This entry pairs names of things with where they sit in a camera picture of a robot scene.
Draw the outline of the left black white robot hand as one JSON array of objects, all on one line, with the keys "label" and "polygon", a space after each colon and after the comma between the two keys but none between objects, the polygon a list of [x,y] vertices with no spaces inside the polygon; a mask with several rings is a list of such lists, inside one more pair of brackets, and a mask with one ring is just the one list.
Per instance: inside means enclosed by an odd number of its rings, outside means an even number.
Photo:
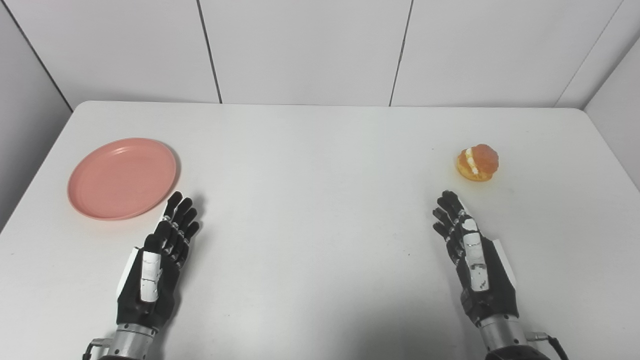
[{"label": "left black white robot hand", "polygon": [[171,319],[175,291],[201,225],[194,201],[174,192],[155,230],[135,248],[123,272],[117,298],[116,324],[137,324],[159,331]]}]

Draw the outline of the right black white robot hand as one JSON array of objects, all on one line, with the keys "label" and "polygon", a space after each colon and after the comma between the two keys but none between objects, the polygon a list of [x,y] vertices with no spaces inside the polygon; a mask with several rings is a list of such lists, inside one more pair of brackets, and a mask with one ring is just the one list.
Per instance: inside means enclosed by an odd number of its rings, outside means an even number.
[{"label": "right black white robot hand", "polygon": [[432,214],[462,286],[461,304],[474,325],[496,316],[519,317],[515,287],[492,240],[450,190],[442,192]]}]

